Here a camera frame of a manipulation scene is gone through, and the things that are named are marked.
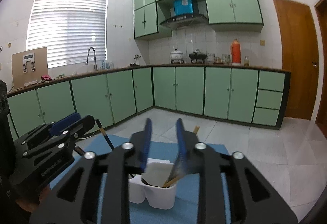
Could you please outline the person left hand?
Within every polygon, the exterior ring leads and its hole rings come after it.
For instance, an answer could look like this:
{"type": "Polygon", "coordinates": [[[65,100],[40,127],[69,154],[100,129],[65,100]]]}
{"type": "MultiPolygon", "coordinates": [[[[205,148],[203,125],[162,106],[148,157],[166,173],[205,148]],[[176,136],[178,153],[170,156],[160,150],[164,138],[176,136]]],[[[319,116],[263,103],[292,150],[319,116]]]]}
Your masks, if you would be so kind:
{"type": "Polygon", "coordinates": [[[40,206],[40,203],[50,194],[50,192],[50,185],[47,185],[39,193],[30,196],[19,197],[15,200],[15,202],[23,210],[33,213],[40,206]]]}

